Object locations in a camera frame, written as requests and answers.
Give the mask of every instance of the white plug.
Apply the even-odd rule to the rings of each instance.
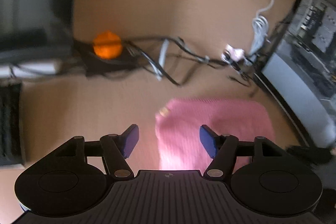
[[[221,60],[224,61],[224,62],[226,62],[226,60],[227,60],[224,52],[228,52],[230,54],[231,59],[235,62],[239,62],[240,60],[242,60],[244,58],[244,50],[243,49],[234,48],[234,47],[231,47],[229,44],[227,44],[226,47],[225,47],[225,51],[223,51],[223,53],[221,55]]]
[[[251,50],[249,53],[249,59],[252,61],[256,60],[255,54],[264,45],[264,41],[268,33],[268,21],[265,17],[263,17],[260,14],[271,9],[273,5],[274,5],[274,0],[271,0],[271,2],[269,3],[267,7],[257,11],[256,17],[252,21],[252,27],[254,30],[254,39],[253,39],[253,43],[252,43]],[[252,63],[250,62],[245,62],[245,64],[249,66],[252,65]]]

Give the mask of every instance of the pink cloth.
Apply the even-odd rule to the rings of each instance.
[[[160,170],[200,170],[211,158],[200,142],[200,126],[206,124],[219,135],[231,134],[241,141],[264,136],[274,141],[266,109],[257,102],[225,99],[172,99],[156,114]],[[249,162],[239,157],[235,170]]]

